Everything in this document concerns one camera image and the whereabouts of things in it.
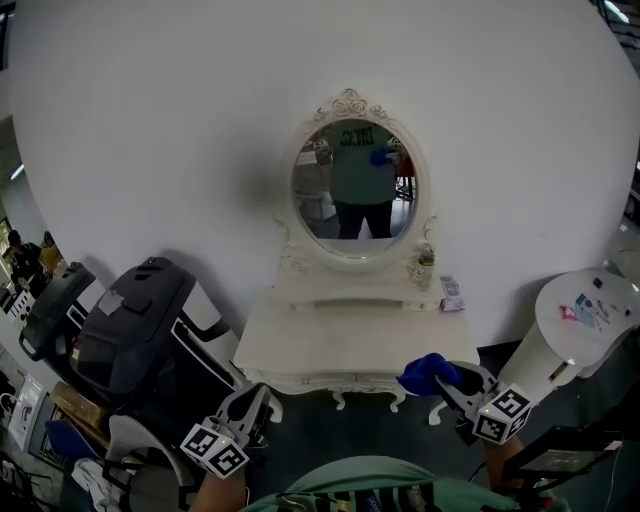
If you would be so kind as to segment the black and white exercise machine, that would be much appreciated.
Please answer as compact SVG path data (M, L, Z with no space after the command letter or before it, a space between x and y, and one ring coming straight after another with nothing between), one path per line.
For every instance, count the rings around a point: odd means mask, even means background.
M86 317L69 363L119 413L216 407L239 386L238 339L196 277L163 257L121 275Z

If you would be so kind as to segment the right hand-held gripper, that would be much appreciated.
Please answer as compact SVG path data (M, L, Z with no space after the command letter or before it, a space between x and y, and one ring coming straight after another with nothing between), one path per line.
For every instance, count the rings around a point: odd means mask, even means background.
M476 439L505 444L526 424L529 397L515 384L495 388L496 378L482 366L466 362L453 366L459 371L459 383L447 383L440 376L435 380L445 403L460 413L456 432L467 445Z

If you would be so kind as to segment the black display screen device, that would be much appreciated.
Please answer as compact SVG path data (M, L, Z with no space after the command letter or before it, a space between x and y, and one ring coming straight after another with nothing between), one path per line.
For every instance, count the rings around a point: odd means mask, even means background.
M589 473L622 444L620 431L555 426L508 459L502 478L521 480L524 493L540 493Z

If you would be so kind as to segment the white dressing table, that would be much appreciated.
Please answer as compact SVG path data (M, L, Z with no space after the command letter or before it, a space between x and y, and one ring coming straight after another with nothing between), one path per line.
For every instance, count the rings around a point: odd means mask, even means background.
M425 298L347 299L294 304L273 289L256 299L234 364L252 383L285 395L330 392L336 408L348 393L389 394L392 412L407 398L396 378L406 365L429 353L479 363L463 312L440 303L449 276L434 276Z

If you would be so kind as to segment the person's right forearm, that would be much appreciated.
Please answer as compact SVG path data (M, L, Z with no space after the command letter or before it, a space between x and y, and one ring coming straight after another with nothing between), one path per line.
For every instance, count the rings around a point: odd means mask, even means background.
M504 494L508 490L520 488L524 483L523 480L504 480L502 477L505 463L524 449L524 445L519 438L513 436L502 445L484 440L483 446L491 490Z

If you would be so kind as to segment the white crumpled fabric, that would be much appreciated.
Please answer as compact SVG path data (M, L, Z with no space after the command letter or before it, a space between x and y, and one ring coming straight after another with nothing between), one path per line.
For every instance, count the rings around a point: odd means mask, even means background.
M95 460L83 458L75 462L72 478L90 495L96 512L121 512L119 489L107 481L102 472L103 467Z

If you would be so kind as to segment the white round pedestal table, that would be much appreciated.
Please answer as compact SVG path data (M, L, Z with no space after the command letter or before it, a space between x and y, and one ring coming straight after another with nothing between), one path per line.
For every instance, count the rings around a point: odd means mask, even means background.
M593 280L603 285L596 288ZM585 294L595 305L600 328L562 320L559 306L575 308ZM534 322L499 373L537 405L557 388L592 376L627 334L640 327L640 288L605 270L562 274L540 291Z

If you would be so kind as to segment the ornate white oval mirror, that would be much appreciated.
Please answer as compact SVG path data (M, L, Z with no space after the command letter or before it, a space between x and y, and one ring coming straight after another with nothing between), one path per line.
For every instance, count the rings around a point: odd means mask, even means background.
M300 126L283 162L284 264L410 274L435 264L431 184L415 137L353 88Z

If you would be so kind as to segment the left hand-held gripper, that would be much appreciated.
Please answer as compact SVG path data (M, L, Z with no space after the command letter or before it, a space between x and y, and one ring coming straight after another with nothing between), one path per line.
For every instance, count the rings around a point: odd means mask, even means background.
M264 460L267 423L279 423L282 416L282 406L271 398L268 386L250 385L227 396L215 415L194 424L180 449L208 473L226 479Z

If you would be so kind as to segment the blue card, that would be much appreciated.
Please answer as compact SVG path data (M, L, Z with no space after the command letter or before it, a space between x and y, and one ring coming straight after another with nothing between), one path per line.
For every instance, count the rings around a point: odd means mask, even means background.
M576 299L574 312L578 322L590 328L600 328L597 309L585 294L580 294Z

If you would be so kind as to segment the small glass jar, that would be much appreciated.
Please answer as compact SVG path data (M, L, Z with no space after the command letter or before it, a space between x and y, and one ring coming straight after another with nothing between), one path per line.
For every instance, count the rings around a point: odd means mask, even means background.
M430 244L424 244L414 259L413 277L415 284L421 289L428 289L431 284L435 265L435 254Z

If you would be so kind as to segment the person's left forearm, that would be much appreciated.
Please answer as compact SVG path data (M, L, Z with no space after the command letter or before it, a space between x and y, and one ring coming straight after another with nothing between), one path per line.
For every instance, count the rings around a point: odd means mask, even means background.
M208 473L188 512L240 512L246 505L245 469L226 479Z

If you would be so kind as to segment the white printed carton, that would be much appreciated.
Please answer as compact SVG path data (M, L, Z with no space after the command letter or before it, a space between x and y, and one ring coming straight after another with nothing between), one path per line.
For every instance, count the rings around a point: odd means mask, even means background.
M47 390L31 375L28 375L16 399L8 425L11 438L23 452L28 449L46 397Z

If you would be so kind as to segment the blue cloth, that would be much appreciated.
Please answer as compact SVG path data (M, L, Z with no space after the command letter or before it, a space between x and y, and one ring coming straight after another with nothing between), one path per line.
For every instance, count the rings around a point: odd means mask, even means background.
M410 362L396 380L409 393L425 397L441 394L442 388L437 378L452 386L462 382L460 370L438 353L430 353Z

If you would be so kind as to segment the person's green shirt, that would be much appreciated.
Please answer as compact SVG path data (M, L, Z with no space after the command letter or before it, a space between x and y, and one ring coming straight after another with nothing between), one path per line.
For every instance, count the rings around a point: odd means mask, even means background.
M525 512L511 496L386 456L336 460L241 512Z

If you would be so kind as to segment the small white printed box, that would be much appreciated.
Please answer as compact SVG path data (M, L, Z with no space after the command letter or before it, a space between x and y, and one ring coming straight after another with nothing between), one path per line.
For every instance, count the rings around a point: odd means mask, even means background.
M441 276L444 297L440 302L442 312L460 312L466 309L458 282L452 276Z

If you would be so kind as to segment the brown cardboard box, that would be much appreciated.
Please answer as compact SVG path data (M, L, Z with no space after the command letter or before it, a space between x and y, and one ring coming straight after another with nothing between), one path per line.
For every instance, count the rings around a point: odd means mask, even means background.
M73 387L57 382L50 394L53 403L91 439L106 447L110 441L109 415Z

